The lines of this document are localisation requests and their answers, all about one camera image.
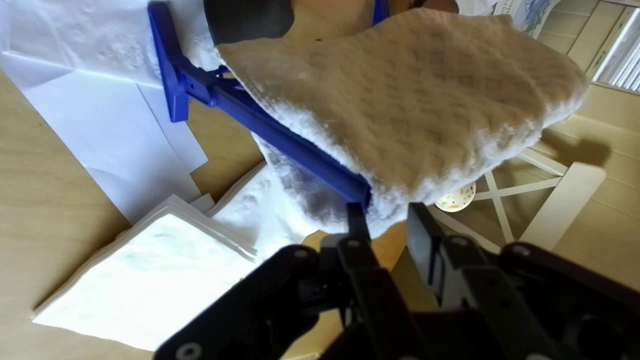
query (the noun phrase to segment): blue plastic clip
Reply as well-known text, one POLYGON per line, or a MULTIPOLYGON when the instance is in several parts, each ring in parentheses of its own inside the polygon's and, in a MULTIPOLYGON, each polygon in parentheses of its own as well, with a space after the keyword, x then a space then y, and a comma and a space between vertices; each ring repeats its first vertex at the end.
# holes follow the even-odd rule
POLYGON ((300 167, 320 177, 346 201, 368 206, 369 183, 359 174, 349 172, 317 146, 265 114, 235 80, 224 78, 225 67, 204 71, 181 53, 168 3, 147 3, 147 17, 172 122, 187 119, 189 97, 210 108, 220 108, 300 167))

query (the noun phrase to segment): wooden table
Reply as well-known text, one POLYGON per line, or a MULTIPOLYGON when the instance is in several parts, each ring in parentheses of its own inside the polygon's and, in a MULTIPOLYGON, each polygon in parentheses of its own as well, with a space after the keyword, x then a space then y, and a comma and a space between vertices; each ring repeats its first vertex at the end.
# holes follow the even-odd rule
MULTIPOLYGON (((0 93, 0 357, 150 357, 29 321, 32 309, 127 224, 2 71, 0 93)), ((213 197, 261 159, 247 132, 215 110, 191 106, 189 126, 210 158, 194 177, 213 197)), ((376 242, 386 265, 402 248, 402 225, 376 242)), ((325 319, 292 356, 317 352, 336 331, 336 317, 325 319)))

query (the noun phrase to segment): black metal part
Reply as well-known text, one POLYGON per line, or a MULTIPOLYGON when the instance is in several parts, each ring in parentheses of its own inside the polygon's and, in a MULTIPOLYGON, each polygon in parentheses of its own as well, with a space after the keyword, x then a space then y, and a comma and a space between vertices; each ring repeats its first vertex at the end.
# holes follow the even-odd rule
POLYGON ((293 23, 292 0, 204 0, 215 43, 281 37, 293 23))
POLYGON ((359 206, 320 253, 290 245, 265 260, 155 357, 279 357, 317 313, 343 331, 323 360, 640 360, 640 293, 529 244, 494 257, 446 236, 409 204, 407 248, 442 309, 411 313, 369 248, 359 206))

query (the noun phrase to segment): blue plastic frame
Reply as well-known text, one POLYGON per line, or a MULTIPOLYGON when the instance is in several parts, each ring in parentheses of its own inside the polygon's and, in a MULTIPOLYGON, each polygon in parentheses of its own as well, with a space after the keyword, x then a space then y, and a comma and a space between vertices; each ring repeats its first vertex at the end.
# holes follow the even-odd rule
MULTIPOLYGON (((220 108, 300 167, 327 183, 346 201, 356 201, 363 207, 368 206, 369 183, 359 174, 349 172, 317 146, 265 114, 235 80, 224 78, 225 67, 220 66, 213 71, 204 71, 181 53, 166 2, 150 2, 147 17, 172 122, 187 119, 189 97, 196 97, 210 108, 220 108)), ((377 23, 384 17, 388 17, 386 0, 376 0, 372 23, 377 23)))

